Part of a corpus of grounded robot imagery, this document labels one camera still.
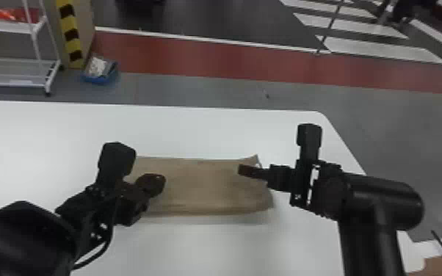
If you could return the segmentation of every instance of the beige cloth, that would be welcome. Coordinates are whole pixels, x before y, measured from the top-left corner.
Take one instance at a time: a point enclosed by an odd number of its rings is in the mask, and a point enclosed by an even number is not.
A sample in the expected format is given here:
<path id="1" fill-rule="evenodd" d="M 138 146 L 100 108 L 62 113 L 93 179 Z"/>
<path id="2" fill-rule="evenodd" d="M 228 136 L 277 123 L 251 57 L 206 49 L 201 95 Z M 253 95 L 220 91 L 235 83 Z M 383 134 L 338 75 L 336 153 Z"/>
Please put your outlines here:
<path id="1" fill-rule="evenodd" d="M 238 175 L 238 165 L 256 166 L 258 157 L 239 160 L 138 157 L 129 183 L 144 173 L 166 177 L 164 191 L 151 200 L 147 214 L 243 214 L 272 207 L 265 181 Z"/>

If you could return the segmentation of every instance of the gray floor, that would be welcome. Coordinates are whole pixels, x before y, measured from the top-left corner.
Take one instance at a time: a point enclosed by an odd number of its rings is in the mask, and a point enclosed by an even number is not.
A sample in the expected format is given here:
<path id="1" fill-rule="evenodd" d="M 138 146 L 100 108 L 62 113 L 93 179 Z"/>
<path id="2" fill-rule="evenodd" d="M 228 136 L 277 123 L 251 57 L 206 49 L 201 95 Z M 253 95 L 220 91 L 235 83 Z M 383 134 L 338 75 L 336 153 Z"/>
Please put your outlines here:
<path id="1" fill-rule="evenodd" d="M 0 100 L 316 110 L 336 127 L 369 175 L 413 185 L 427 213 L 413 240 L 442 235 L 442 95 L 351 87 L 122 73 L 107 87 L 58 75 L 54 97 L 0 88 Z"/>

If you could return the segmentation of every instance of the person's leg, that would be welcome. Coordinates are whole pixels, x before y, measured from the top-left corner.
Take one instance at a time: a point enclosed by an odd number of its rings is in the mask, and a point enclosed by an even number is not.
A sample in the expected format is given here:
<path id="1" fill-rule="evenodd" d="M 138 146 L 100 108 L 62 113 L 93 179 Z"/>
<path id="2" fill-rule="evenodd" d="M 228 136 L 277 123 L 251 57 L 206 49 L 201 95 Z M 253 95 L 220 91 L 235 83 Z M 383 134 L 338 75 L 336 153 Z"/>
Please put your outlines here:
<path id="1" fill-rule="evenodd" d="M 385 12 L 385 9 L 387 8 L 387 6 L 391 3 L 391 0 L 384 0 L 382 1 L 382 4 L 380 4 L 380 6 L 377 8 L 376 16 L 380 17 L 382 16 L 382 14 Z"/>
<path id="2" fill-rule="evenodd" d="M 389 18 L 394 23 L 399 23 L 405 17 L 413 16 L 413 8 L 419 0 L 399 0 L 394 6 L 392 16 Z"/>

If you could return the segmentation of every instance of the yellow and black striped pillar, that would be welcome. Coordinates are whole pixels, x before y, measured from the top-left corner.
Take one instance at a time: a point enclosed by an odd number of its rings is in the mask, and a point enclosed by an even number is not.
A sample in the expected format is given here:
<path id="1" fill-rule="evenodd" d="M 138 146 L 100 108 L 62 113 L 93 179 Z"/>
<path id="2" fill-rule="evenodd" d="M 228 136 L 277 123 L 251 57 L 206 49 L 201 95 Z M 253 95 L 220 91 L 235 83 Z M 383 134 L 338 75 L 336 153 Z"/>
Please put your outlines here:
<path id="1" fill-rule="evenodd" d="M 56 5 L 60 14 L 60 26 L 65 40 L 65 50 L 70 60 L 70 68 L 82 68 L 84 66 L 84 55 L 79 39 L 73 0 L 56 0 Z"/>

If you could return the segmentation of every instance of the red stripe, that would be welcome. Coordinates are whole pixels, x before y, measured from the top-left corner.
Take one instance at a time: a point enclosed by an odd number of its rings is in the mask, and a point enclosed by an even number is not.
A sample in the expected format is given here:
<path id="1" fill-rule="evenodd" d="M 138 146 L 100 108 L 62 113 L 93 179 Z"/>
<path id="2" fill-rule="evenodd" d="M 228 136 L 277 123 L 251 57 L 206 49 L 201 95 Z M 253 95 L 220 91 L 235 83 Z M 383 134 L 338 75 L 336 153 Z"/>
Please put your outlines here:
<path id="1" fill-rule="evenodd" d="M 95 53 L 131 73 L 334 84 L 442 93 L 442 65 L 321 55 L 133 34 L 96 32 Z"/>

